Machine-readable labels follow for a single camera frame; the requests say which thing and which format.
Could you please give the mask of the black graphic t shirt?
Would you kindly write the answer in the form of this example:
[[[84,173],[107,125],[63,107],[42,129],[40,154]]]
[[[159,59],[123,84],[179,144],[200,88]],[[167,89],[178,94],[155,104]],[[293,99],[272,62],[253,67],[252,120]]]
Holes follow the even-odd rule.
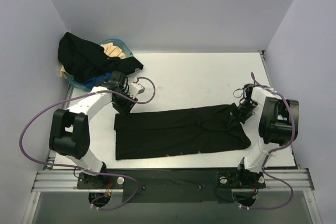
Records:
[[[235,104],[117,114],[115,158],[143,159],[244,150],[251,141]]]

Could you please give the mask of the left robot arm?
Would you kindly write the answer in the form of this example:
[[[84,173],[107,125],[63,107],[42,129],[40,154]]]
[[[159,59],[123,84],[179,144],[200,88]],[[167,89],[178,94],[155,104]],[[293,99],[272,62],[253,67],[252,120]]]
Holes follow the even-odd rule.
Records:
[[[54,112],[49,148],[89,175],[89,182],[95,188],[103,188],[108,182],[106,165],[90,150],[89,122],[108,104],[120,114],[128,114],[138,101],[137,95],[144,90],[137,81],[128,83],[125,74],[113,73],[110,79],[94,86],[88,97]]]

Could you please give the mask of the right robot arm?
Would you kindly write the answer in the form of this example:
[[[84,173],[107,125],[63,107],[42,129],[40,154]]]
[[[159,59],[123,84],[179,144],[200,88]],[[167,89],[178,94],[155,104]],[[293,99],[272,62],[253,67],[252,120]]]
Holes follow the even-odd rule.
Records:
[[[253,181],[252,172],[261,172],[276,151],[291,145],[297,138],[299,108],[297,100],[286,99],[268,86],[244,85],[234,117],[244,124],[255,111],[261,112],[261,116],[258,142],[243,158],[244,168],[234,174],[238,186],[248,186]]]

